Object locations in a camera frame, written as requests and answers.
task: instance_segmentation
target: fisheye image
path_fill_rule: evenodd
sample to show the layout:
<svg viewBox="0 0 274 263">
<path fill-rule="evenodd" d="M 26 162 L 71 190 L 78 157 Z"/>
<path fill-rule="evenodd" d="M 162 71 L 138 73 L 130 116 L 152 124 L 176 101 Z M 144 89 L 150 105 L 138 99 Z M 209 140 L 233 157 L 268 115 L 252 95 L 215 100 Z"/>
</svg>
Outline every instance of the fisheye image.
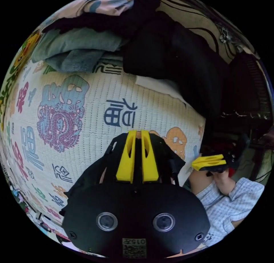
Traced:
<svg viewBox="0 0 274 263">
<path fill-rule="evenodd" d="M 202 1 L 75 0 L 10 62 L 1 167 L 41 237 L 91 260 L 183 260 L 260 200 L 273 86 L 248 37 Z"/>
</svg>

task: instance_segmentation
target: hand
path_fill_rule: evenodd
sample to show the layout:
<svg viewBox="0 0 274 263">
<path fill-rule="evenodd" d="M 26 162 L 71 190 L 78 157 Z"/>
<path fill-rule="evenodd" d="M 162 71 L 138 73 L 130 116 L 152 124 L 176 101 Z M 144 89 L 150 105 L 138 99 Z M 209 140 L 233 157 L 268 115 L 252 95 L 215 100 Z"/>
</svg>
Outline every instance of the hand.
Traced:
<svg viewBox="0 0 274 263">
<path fill-rule="evenodd" d="M 222 173 L 212 172 L 212 174 L 221 193 L 228 195 L 234 189 L 236 182 L 228 176 L 228 169 Z"/>
</svg>

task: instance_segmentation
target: yellow plastic bracket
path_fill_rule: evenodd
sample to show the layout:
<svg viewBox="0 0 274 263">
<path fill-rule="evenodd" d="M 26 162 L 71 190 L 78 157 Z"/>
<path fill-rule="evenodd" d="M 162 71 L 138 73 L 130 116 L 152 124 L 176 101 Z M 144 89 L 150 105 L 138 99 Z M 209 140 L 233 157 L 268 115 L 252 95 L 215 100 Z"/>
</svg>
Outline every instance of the yellow plastic bracket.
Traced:
<svg viewBox="0 0 274 263">
<path fill-rule="evenodd" d="M 124 151 L 116 173 L 116 179 L 118 181 L 126 181 L 130 183 L 133 181 L 136 133 L 137 131 L 134 130 L 128 132 Z"/>
<path fill-rule="evenodd" d="M 195 170 L 199 171 L 203 167 L 223 165 L 226 164 L 226 161 L 223 158 L 224 157 L 222 154 L 207 157 L 198 157 L 192 162 L 192 167 Z"/>
<path fill-rule="evenodd" d="M 159 173 L 150 141 L 149 132 L 141 131 L 143 183 L 157 181 Z"/>
</svg>

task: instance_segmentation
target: qr code label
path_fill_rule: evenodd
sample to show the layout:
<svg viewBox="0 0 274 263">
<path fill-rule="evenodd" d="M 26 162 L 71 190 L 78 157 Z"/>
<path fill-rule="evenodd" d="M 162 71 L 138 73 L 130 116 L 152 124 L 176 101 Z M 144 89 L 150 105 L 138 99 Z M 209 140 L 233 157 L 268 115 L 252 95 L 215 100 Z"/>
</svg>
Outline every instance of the qr code label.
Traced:
<svg viewBox="0 0 274 263">
<path fill-rule="evenodd" d="M 124 258 L 146 258 L 145 238 L 123 238 Z"/>
</svg>

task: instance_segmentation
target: white quilted mattress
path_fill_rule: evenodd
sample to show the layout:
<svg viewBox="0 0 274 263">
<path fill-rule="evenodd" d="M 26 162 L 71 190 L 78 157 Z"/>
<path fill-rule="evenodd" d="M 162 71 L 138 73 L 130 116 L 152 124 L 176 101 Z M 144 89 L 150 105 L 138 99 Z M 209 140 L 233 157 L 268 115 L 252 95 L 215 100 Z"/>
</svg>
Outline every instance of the white quilted mattress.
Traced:
<svg viewBox="0 0 274 263">
<path fill-rule="evenodd" d="M 3 145 L 27 200 L 57 223 L 68 191 L 117 135 L 149 130 L 185 161 L 183 185 L 200 150 L 205 119 L 181 100 L 136 85 L 122 68 L 65 74 L 30 60 L 7 100 Z"/>
</svg>

